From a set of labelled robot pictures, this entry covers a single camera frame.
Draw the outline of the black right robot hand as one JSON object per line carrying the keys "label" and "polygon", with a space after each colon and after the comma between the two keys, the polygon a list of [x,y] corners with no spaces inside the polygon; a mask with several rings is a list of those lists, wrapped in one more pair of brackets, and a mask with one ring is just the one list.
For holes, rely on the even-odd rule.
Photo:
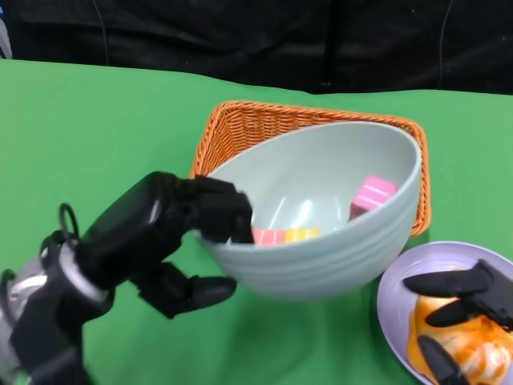
{"label": "black right robot hand", "polygon": [[512,281],[484,260],[403,279],[418,295],[407,356],[436,384],[500,384],[512,365]]}

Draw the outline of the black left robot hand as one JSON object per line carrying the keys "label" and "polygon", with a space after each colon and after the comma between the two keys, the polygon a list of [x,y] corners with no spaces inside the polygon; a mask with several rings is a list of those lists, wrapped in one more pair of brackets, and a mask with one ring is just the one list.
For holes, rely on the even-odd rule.
{"label": "black left robot hand", "polygon": [[186,277],[166,257],[191,230],[217,243],[253,242],[252,206],[231,183],[152,172],[126,191],[81,236],[81,273],[100,289],[129,281],[167,318],[217,305],[236,291],[224,277]]}

